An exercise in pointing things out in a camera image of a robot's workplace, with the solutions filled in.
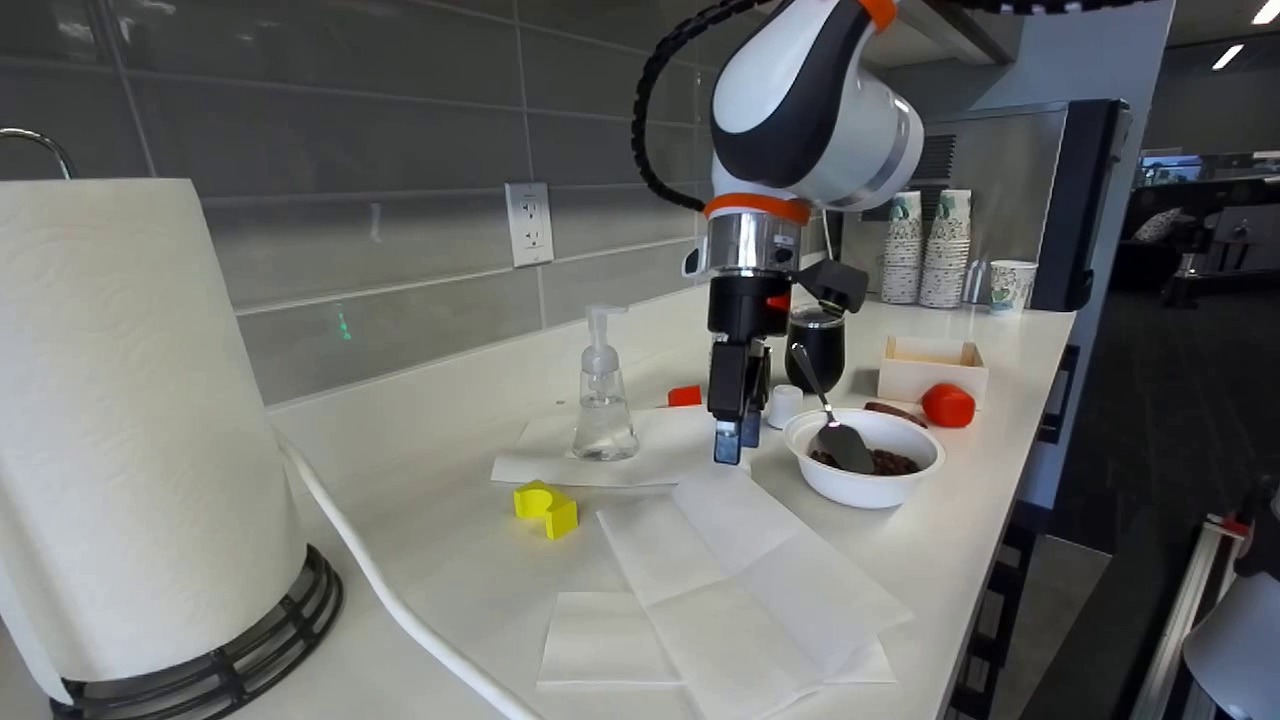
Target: white countertop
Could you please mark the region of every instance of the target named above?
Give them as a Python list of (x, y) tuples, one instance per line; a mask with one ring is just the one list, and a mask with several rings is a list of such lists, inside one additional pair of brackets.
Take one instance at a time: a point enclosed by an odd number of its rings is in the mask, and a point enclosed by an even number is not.
[[(883, 335), (978, 338), (992, 367), (979, 419), (938, 432), (950, 459), (895, 510), (852, 510), (808, 491), (784, 437), (769, 432), (748, 456), (777, 498), (911, 607), (911, 623), (883, 636), (892, 685), (841, 685), (787, 714), (942, 714), (1068, 333), (1068, 310), (956, 315), (870, 303), (847, 318), (847, 367), (872, 367)], [(294, 399), (272, 406), (272, 419), (315, 465), (409, 607), (524, 704), (544, 714), (697, 714), (679, 689), (574, 704), (535, 691), (556, 591), (623, 591), (623, 580), (594, 518), (560, 545), (512, 518), (507, 486), (487, 481), (487, 465), (534, 416), (574, 406), (581, 342), (586, 326), (556, 326)], [(635, 404), (704, 379), (704, 291), (634, 309), (616, 318), (616, 346)], [(394, 628), (308, 498), (300, 510), (311, 545), (339, 567), (348, 602), (315, 655), (242, 714), (492, 714)], [(0, 714), (41, 713), (41, 691), (0, 642)]]

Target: yellow object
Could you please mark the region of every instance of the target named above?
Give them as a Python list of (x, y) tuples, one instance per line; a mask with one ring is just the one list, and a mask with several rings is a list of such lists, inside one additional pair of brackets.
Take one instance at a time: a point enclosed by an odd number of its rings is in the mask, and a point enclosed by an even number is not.
[(512, 486), (517, 517), (542, 523), (549, 540), (576, 530), (576, 498), (534, 481)]

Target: clear plastic bottle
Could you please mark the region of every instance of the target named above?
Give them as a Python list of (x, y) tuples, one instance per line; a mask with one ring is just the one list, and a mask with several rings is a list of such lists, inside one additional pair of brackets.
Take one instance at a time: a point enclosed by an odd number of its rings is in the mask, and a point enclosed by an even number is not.
[(574, 456), (581, 459), (623, 459), (635, 456), (641, 437), (634, 429), (623, 365), (609, 342), (609, 309), (590, 309), (590, 346), (581, 357), (581, 413)]

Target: small cup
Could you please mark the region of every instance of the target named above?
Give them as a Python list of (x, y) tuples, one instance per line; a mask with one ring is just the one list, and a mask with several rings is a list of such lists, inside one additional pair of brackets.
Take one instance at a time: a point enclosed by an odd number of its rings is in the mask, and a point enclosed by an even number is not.
[(787, 346), (804, 342), (808, 365), (819, 389), (808, 384), (808, 376), (797, 367), (787, 352), (787, 379), (804, 393), (829, 393), (846, 376), (846, 315), (841, 310), (797, 310), (787, 326)]
[(992, 258), (992, 309), (1023, 310), (1034, 303), (1036, 262)]

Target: white bowl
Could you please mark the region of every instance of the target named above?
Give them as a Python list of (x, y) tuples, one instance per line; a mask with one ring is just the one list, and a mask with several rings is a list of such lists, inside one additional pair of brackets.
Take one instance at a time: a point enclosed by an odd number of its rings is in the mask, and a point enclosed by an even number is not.
[(819, 465), (808, 456), (808, 443), (824, 429), (824, 416), (819, 413), (804, 416), (793, 432), (793, 456), (800, 465), (804, 485), (837, 503), (895, 509), (911, 495), (911, 486), (925, 476), (934, 476), (946, 465), (946, 447), (934, 438), (927, 429), (911, 419), (863, 413), (863, 406), (837, 406), (837, 419), (852, 422), (872, 452), (881, 447), (921, 465), (921, 470), (907, 470), (907, 476), (863, 476), (863, 470)]

